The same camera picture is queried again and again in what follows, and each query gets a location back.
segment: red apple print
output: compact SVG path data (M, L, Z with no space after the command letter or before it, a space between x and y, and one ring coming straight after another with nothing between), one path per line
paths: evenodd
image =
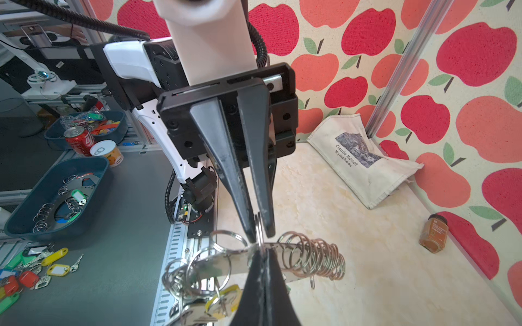
M444 160L434 153L424 153L415 162L424 167L415 173L417 185L435 205L459 207L464 205L470 195L471 187L460 174L455 173Z
M444 104L435 103L428 95L410 98L402 107L400 118L425 144L438 142L449 128L448 108Z
M118 10L118 25L146 31L152 39L170 36L165 20L158 16L154 3L129 0Z
M96 18L107 20L111 16L114 5L113 0L90 0L89 3L94 10Z
M365 105L355 112L356 114L359 113L361 115L361 121L364 127L368 124L368 120L370 120L374 109L375 105Z
M377 55L388 46L395 32L395 13L373 8L355 17L342 35L341 48L348 55Z
M400 41L400 44L404 44L402 40L396 40L396 42L397 41ZM373 68L372 84L377 88L384 88L388 86L390 78L392 77L395 68L399 64L404 47L399 46L396 48L396 51L397 50L400 50L400 53L389 54L385 56L377 63L377 65L375 65L375 68ZM417 92L419 88L421 88L421 86L426 82L429 72L430 67L428 62L424 59L420 59L415 66L415 69L411 73L410 78L402 88L400 94L407 96Z
M466 103L455 121L462 142L490 162L522 161L522 112L494 96Z
M409 160L408 154L400 149L399 145L391 140L383 140L379 144L383 151L391 158L401 159L401 160Z
M482 183L484 199L522 233L522 168L505 168Z
M389 111L383 121L383 124L381 124L375 135L379 138L384 138L391 134L395 128L395 120L395 114L392 111Z
M338 28L353 14L359 0L299 0L304 19L313 27Z
M498 78L509 66L517 36L507 27L492 29L485 22L451 34L438 49L437 66L468 86L482 86Z
M428 65L428 62L424 59L420 59L411 73L410 78L408 78L406 85L404 85L400 91L400 94L402 96L408 96L417 92L426 82L429 72L430 65Z
M382 58L373 68L372 84L377 88L388 86L395 67L399 64L401 56L399 54L388 54Z
M345 77L336 81L325 95L325 105L329 108L354 107L365 98L368 82L364 77Z
M323 121L323 110L318 107L299 110L299 126L296 133L309 134Z
M493 279L499 272L499 255L495 248L481 238L470 222L450 212L437 213L448 221L449 231L478 265L488 279Z
M325 89L333 81L339 69L339 60L332 53L319 56L323 40L319 43L317 50L312 48L312 54L298 56L292 63L295 71L295 88L300 91Z
M289 55L299 40L299 22L287 5L260 4L248 13L248 19L265 40L268 53Z
M454 0L435 34L444 34L459 25L473 10L478 0ZM416 28L431 0L405 0L400 19L407 29Z
M507 280L515 301L522 307L522 261L510 267L507 271Z

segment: jar lid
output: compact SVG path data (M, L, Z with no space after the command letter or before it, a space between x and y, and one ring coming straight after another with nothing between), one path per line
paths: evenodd
M444 222L444 224L448 225L448 220L444 216L440 216L438 214L431 214L428 220L429 219L437 219Z

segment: red soda can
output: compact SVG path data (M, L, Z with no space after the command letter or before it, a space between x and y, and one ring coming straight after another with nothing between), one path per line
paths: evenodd
M90 150L94 145L94 137L87 129L80 126L69 128L64 132L64 137L75 152L92 156Z

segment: dark gray table surface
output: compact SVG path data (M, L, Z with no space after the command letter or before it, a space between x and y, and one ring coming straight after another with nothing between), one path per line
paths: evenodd
M84 254L79 269L25 289L0 325L149 325L170 229L163 198L172 167L162 151L124 156L89 231L56 243L69 249L56 263Z

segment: canvas bag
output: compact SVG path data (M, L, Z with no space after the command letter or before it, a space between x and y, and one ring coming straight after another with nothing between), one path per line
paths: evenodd
M369 209L424 166L383 156L366 136L360 114L327 117L308 142Z

